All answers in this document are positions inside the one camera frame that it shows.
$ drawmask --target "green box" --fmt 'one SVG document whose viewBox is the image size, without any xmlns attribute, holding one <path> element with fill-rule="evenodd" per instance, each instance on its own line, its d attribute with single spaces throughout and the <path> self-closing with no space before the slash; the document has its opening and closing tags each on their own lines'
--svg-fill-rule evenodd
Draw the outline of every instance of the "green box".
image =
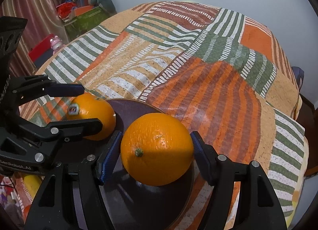
<svg viewBox="0 0 318 230">
<path fill-rule="evenodd" d="M 64 26 L 70 41 L 73 41 L 77 37 L 98 26 L 107 18 L 109 18 L 109 15 L 107 15 L 101 7 L 95 7 L 92 10 L 87 11 L 64 23 Z"/>
</svg>

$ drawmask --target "patterned blanket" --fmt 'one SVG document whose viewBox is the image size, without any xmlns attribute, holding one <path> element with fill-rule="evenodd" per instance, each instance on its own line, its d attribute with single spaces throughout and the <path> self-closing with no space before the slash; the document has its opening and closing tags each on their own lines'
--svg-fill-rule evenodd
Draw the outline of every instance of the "patterned blanket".
<svg viewBox="0 0 318 230">
<path fill-rule="evenodd" d="M 277 39 L 235 11 L 197 3 L 147 3 L 123 11 L 67 45 L 38 74 L 80 82 L 106 98 L 132 98 L 198 130 L 233 161 L 258 160 L 290 224 L 307 166 L 302 105 Z M 63 119 L 71 98 L 41 97 L 20 108 L 44 126 Z M 212 192 L 196 168 L 187 207 L 171 226 L 195 230 Z M 239 184 L 226 229 L 233 226 Z"/>
</svg>

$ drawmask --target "orange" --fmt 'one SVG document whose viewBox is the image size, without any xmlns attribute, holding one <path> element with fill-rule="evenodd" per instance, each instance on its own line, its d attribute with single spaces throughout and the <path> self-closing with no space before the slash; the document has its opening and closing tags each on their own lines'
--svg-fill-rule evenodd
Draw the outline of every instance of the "orange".
<svg viewBox="0 0 318 230">
<path fill-rule="evenodd" d="M 120 154 L 125 169 L 136 181 L 161 186 L 177 180 L 188 170 L 193 144 L 187 128 L 178 119 L 150 113 L 128 127 Z"/>
<path fill-rule="evenodd" d="M 66 113 L 67 119 L 94 119 L 103 124 L 102 130 L 96 135 L 87 136 L 89 140 L 107 138 L 115 129 L 116 115 L 112 106 L 102 98 L 90 93 L 79 95 L 73 99 Z"/>
<path fill-rule="evenodd" d="M 28 217 L 29 211 L 30 211 L 31 205 L 27 205 L 23 210 L 23 216 L 26 219 Z"/>
</svg>

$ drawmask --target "fruit sticker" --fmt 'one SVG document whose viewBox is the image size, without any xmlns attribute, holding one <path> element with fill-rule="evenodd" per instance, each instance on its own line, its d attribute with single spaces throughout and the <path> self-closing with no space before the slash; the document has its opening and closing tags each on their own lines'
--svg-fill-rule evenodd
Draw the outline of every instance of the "fruit sticker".
<svg viewBox="0 0 318 230">
<path fill-rule="evenodd" d="M 79 110 L 79 105 L 77 103 L 72 103 L 68 107 L 67 113 L 68 115 L 78 115 Z"/>
</svg>

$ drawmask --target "pink curtain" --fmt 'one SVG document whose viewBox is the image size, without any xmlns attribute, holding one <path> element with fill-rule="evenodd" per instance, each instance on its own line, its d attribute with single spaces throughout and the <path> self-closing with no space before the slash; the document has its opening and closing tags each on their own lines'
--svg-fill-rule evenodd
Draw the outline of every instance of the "pink curtain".
<svg viewBox="0 0 318 230">
<path fill-rule="evenodd" d="M 16 53 L 11 58 L 10 70 L 13 75 L 32 75 L 36 71 L 28 52 L 49 34 L 58 35 L 65 44 L 69 42 L 63 22 L 55 8 L 60 1 L 4 0 L 0 6 L 0 16 L 28 19 Z"/>
</svg>

